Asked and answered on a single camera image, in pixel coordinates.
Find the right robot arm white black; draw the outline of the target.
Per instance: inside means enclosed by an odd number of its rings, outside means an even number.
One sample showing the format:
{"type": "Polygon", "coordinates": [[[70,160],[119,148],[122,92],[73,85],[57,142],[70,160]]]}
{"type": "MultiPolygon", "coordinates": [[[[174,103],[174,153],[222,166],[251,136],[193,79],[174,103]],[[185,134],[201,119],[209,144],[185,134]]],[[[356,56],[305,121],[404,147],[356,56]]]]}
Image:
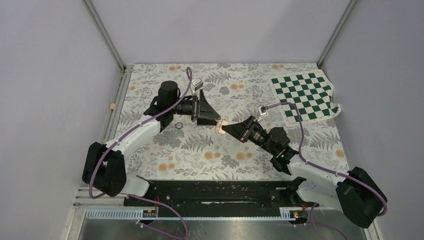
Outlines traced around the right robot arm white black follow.
{"type": "Polygon", "coordinates": [[[272,166],[294,177],[286,193],[287,201],[293,206],[303,202],[324,205],[342,212],[353,224],[364,229],[387,210],[387,197],[364,169],[330,168],[304,159],[299,150],[290,147],[283,127],[266,131],[251,115],[234,124],[222,120],[216,131],[242,143],[252,142],[271,154],[272,166]]]}

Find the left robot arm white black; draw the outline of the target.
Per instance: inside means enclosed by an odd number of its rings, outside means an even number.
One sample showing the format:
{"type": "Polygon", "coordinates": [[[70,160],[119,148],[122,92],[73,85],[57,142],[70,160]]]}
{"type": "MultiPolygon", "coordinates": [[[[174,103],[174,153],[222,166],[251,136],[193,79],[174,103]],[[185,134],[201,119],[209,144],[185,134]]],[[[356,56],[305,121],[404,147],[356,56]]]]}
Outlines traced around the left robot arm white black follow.
{"type": "Polygon", "coordinates": [[[152,204],[154,190],[149,188],[147,180],[127,173],[126,160],[161,133],[173,121],[174,115],[190,116],[198,126],[216,125],[221,117],[207,102],[202,86],[203,81],[198,78],[181,92],[176,82],[162,82],[157,95],[135,125],[106,143],[94,142],[89,146],[82,181],[102,195],[135,195],[142,205],[152,204]]]}

